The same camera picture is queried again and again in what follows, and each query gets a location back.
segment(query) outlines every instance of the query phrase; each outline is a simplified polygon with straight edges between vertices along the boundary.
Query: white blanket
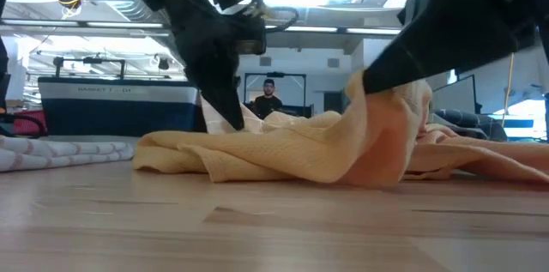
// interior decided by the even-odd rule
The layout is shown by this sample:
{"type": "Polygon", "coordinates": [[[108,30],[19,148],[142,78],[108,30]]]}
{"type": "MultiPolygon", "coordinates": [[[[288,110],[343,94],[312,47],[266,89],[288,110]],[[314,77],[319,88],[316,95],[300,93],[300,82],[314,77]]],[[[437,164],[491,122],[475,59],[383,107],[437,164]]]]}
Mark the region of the white blanket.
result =
{"type": "Polygon", "coordinates": [[[46,142],[0,136],[0,172],[129,160],[133,153],[133,147],[123,142],[46,142]]]}

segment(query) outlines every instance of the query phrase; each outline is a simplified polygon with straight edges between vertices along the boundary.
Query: machine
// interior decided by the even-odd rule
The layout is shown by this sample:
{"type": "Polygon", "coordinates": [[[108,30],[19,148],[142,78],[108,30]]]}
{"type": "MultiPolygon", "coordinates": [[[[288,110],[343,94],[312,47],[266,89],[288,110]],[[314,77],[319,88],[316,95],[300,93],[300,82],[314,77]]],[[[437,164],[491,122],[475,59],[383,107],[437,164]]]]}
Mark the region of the machine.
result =
{"type": "MultiPolygon", "coordinates": [[[[221,15],[209,0],[144,1],[169,15],[185,74],[204,99],[241,130],[238,55],[264,53],[265,34],[284,30],[297,17],[265,29],[262,0],[251,0],[234,15],[221,15]]],[[[214,1],[226,9],[243,0],[214,1]]],[[[399,15],[403,30],[364,72],[365,93],[447,70],[479,67],[532,45],[536,30],[547,42],[548,14],[549,0],[408,0],[399,15]]]]}

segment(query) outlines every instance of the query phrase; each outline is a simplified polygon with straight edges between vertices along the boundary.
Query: towel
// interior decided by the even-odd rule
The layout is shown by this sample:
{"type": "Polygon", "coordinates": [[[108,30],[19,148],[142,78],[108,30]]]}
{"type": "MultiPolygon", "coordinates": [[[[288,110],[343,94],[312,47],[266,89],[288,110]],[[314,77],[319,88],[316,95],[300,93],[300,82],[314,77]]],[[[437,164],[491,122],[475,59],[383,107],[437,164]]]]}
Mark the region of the towel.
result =
{"type": "Polygon", "coordinates": [[[135,169],[199,172],[213,182],[302,178],[364,187],[403,179],[446,179],[456,169],[516,182],[549,182],[549,146],[459,137],[427,124],[431,89],[412,82],[365,95],[362,72],[347,85],[351,104],[340,115],[295,118],[280,112],[264,121],[246,107],[236,132],[203,101],[208,134],[155,132],[137,144],[135,169]]]}
{"type": "Polygon", "coordinates": [[[0,136],[0,172],[129,160],[133,148],[121,142],[46,142],[0,136]]]}

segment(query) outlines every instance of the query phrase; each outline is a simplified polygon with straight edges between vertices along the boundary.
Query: desk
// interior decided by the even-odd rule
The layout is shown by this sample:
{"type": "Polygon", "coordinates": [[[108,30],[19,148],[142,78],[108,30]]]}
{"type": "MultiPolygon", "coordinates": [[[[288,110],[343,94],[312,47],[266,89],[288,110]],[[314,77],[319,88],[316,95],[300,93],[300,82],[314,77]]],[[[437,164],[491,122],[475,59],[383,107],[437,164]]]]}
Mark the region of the desk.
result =
{"type": "Polygon", "coordinates": [[[130,163],[0,175],[0,270],[547,271],[549,188],[211,184],[130,163]]]}

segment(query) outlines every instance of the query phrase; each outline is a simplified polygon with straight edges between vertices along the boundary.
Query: person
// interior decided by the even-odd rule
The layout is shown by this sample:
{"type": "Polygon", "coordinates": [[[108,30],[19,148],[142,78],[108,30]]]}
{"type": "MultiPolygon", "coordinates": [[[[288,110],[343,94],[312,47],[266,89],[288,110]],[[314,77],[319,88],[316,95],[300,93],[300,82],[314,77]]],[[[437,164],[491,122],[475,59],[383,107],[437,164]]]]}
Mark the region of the person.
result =
{"type": "Polygon", "coordinates": [[[263,83],[263,96],[256,98],[254,109],[260,119],[266,118],[271,112],[282,107],[282,101],[273,95],[275,92],[275,81],[266,79],[263,83]]]}

